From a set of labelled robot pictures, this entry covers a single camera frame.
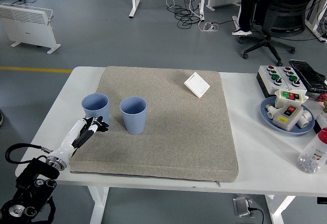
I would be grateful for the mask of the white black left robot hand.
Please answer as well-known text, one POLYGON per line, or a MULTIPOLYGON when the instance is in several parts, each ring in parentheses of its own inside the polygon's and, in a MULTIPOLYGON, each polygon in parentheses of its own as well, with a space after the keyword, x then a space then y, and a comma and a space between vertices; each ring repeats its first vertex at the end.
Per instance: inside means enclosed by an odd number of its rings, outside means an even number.
POLYGON ((58 164, 59 168, 65 168, 77 148, 80 148, 97 131, 108 131, 109 125, 102 119, 103 117, 99 116, 78 120, 66 135, 60 147, 47 157, 47 163, 58 164))

